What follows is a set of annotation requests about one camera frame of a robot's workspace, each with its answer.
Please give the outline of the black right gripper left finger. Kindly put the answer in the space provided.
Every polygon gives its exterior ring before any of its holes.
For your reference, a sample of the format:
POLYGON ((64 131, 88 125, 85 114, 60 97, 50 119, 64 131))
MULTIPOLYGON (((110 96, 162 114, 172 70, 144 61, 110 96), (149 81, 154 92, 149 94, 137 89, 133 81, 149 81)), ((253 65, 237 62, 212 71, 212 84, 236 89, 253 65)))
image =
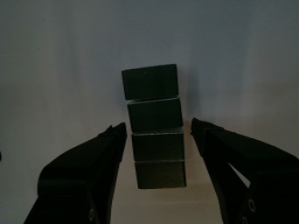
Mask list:
POLYGON ((22 224, 109 224, 126 126, 110 126, 41 169, 37 199, 22 224))

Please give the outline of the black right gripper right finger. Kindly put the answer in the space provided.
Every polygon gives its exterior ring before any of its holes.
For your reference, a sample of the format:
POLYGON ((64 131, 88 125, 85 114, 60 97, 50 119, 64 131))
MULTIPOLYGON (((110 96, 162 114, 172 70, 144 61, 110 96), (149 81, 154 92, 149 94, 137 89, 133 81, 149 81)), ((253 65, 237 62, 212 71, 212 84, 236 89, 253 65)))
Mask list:
POLYGON ((193 137, 222 224, 299 224, 299 158, 198 119, 193 137))

